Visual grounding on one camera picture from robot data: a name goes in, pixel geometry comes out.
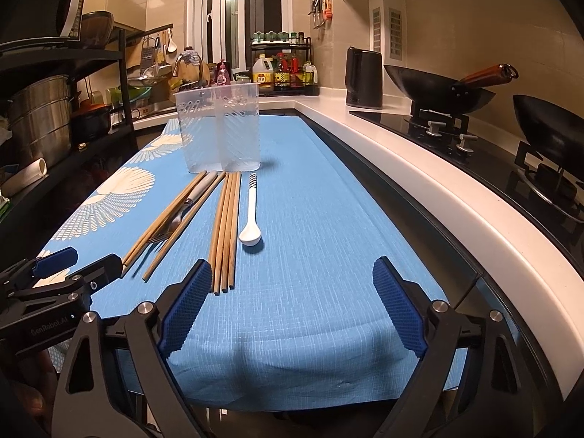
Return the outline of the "window frame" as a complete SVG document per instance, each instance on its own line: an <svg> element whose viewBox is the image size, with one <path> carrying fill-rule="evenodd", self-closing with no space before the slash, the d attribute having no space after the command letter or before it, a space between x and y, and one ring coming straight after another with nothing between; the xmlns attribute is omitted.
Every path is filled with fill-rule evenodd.
<svg viewBox="0 0 584 438"><path fill-rule="evenodd" d="M253 65L255 32L290 31L292 24L293 0L185 0L185 45L238 71Z"/></svg>

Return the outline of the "black gas stove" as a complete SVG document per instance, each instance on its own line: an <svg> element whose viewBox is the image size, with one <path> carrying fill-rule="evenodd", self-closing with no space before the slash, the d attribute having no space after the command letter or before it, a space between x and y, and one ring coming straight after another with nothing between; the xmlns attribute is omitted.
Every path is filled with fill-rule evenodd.
<svg viewBox="0 0 584 438"><path fill-rule="evenodd" d="M544 163L530 167L453 117L351 110L352 116L400 135L462 170L529 220L579 274L583 273L583 183Z"/></svg>

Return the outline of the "clear plastic utensil holder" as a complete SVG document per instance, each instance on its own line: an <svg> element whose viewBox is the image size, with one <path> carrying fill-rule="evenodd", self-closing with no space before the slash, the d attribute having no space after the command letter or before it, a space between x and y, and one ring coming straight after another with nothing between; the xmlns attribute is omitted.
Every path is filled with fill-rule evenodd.
<svg viewBox="0 0 584 438"><path fill-rule="evenodd" d="M260 168L258 85L216 85L180 92L176 107L182 152L192 174Z"/></svg>

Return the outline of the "yellow oil bottle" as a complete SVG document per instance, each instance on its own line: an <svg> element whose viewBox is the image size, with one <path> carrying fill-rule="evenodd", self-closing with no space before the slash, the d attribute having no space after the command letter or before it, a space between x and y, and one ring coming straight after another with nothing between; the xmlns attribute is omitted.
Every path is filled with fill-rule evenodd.
<svg viewBox="0 0 584 438"><path fill-rule="evenodd" d="M273 91L273 74L271 59L264 53L260 53L260 56L253 64L253 82L258 86L258 92L268 93Z"/></svg>

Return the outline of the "black electric kettle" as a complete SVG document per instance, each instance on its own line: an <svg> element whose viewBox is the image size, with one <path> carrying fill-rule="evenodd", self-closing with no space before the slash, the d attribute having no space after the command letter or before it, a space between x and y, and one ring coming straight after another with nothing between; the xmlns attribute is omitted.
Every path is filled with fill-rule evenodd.
<svg viewBox="0 0 584 438"><path fill-rule="evenodd" d="M346 51L345 103L349 107L381 109L383 106L382 54L350 46Z"/></svg>

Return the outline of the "black storage shelf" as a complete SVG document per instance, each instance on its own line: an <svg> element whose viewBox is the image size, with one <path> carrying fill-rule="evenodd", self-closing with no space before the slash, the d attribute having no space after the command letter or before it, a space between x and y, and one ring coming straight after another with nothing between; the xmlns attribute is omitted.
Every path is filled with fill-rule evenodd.
<svg viewBox="0 0 584 438"><path fill-rule="evenodd" d="M118 50L33 50L32 59L36 63L28 66L32 74L25 84L64 74L72 104L76 103L75 83L82 77L122 63ZM92 188L138 152L136 121L136 118L123 118L108 135L88 141L83 149L73 143L67 156L47 170L46 177L10 199L10 206L1 216L1 236L49 239L65 218L80 206L83 195L89 195Z"/></svg>

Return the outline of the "black spice rack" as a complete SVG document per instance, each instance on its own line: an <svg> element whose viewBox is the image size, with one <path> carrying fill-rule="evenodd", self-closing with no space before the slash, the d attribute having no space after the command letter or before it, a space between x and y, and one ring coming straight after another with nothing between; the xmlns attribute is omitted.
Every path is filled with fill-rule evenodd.
<svg viewBox="0 0 584 438"><path fill-rule="evenodd" d="M253 64L260 53L271 59L273 66L274 88L272 92L260 93L263 97L272 96L319 96L319 74L314 64L313 45L308 36L300 33L289 34L289 39L256 41L251 43ZM253 81L253 65L250 70Z"/></svg>

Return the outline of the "blue patterned table cloth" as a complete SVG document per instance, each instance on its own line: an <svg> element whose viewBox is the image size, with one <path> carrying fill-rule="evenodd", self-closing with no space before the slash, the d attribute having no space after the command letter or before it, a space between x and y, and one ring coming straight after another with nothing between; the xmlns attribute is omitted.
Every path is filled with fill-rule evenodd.
<svg viewBox="0 0 584 438"><path fill-rule="evenodd" d="M79 206L39 251L67 246L72 273L103 256L123 258L194 175L178 121ZM262 242L237 245L235 288L209 295L168 363L188 402L246 411L345 406L397 399L417 357L405 349L372 282L387 256L431 299L446 295L363 185L298 117L260 117L256 218ZM143 281L151 245L123 278L92 296L102 318L127 314L180 282L207 258L219 186Z"/></svg>

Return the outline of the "white ceramic spoon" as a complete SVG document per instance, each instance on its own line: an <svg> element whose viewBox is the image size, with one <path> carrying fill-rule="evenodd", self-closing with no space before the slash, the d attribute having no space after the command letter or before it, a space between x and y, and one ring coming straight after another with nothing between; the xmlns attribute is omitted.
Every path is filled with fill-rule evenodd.
<svg viewBox="0 0 584 438"><path fill-rule="evenodd" d="M261 230L256 221L257 176L249 176L249 193L247 194L246 225L239 233L239 241L247 247L253 247L261 240Z"/></svg>

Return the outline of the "steel stock pot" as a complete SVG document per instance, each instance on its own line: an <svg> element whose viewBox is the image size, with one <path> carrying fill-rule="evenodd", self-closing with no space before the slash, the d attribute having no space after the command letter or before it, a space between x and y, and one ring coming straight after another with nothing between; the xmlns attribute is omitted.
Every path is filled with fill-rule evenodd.
<svg viewBox="0 0 584 438"><path fill-rule="evenodd" d="M20 145L22 165L39 158L56 165L70 152L71 114L66 75L53 75L18 92L9 108L9 129Z"/></svg>

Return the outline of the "kitchen faucet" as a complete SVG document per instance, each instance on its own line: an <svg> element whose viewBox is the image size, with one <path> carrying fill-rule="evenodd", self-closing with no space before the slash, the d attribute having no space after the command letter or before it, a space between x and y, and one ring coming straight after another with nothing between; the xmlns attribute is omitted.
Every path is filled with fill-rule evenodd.
<svg viewBox="0 0 584 438"><path fill-rule="evenodd" d="M181 53L174 64L173 77L179 82L179 86L204 87L203 61L199 53L188 47Z"/></svg>

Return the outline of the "hanging utensils on hooks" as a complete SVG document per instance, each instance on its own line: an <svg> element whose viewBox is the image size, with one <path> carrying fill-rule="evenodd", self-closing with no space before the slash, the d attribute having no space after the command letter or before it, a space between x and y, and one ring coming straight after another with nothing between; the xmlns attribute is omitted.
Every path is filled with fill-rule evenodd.
<svg viewBox="0 0 584 438"><path fill-rule="evenodd" d="M312 0L309 16L315 30L327 26L333 19L331 0Z"/></svg>

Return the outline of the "red lidded black pot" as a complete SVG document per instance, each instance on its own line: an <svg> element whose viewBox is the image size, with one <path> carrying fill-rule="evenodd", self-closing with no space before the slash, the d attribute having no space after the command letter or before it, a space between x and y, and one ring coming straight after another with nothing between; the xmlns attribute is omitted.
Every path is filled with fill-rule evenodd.
<svg viewBox="0 0 584 438"><path fill-rule="evenodd" d="M70 139L75 145L96 141L108 135L111 128L110 107L93 104L89 99L80 103L69 121Z"/></svg>

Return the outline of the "pink dish soap bottle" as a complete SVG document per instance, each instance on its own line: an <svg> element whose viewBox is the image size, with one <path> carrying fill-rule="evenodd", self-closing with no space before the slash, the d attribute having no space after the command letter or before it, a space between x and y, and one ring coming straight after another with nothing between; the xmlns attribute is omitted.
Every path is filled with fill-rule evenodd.
<svg viewBox="0 0 584 438"><path fill-rule="evenodd" d="M216 84L218 86L230 85L231 75L228 71L228 64L225 60L221 60L216 67Z"/></svg>

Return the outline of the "brown bowl on shelf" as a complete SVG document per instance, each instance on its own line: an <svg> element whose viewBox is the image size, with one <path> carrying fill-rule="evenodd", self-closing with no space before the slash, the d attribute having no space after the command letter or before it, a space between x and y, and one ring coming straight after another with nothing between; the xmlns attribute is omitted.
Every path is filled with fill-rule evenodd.
<svg viewBox="0 0 584 438"><path fill-rule="evenodd" d="M80 42L88 49L103 49L110 39L114 15L108 11L94 11L82 16Z"/></svg>

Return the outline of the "white paper roll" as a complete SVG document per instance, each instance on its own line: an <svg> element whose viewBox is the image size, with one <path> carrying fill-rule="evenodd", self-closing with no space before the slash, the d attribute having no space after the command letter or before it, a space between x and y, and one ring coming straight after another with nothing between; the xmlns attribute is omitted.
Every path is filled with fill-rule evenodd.
<svg viewBox="0 0 584 438"><path fill-rule="evenodd" d="M39 158L9 178L1 187L2 195L8 198L12 197L29 185L45 178L46 173L46 161Z"/></svg>

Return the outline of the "microwave oven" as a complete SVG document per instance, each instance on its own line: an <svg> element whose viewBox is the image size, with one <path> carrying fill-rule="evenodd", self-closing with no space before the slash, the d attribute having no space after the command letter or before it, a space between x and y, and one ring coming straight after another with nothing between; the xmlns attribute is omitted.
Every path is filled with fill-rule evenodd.
<svg viewBox="0 0 584 438"><path fill-rule="evenodd" d="M77 41L84 0L1 0L1 46Z"/></svg>

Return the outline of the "metal fork grey handle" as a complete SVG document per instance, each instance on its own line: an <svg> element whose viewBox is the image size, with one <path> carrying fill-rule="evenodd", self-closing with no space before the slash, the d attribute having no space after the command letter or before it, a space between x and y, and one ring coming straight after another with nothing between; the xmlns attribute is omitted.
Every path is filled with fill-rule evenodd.
<svg viewBox="0 0 584 438"><path fill-rule="evenodd" d="M204 178L189 192L185 200L176 210L173 217L168 220L149 240L149 243L160 243L170 238L170 235L177 230L185 216L193 208L195 202L200 199L207 188L216 180L217 171L207 173Z"/></svg>

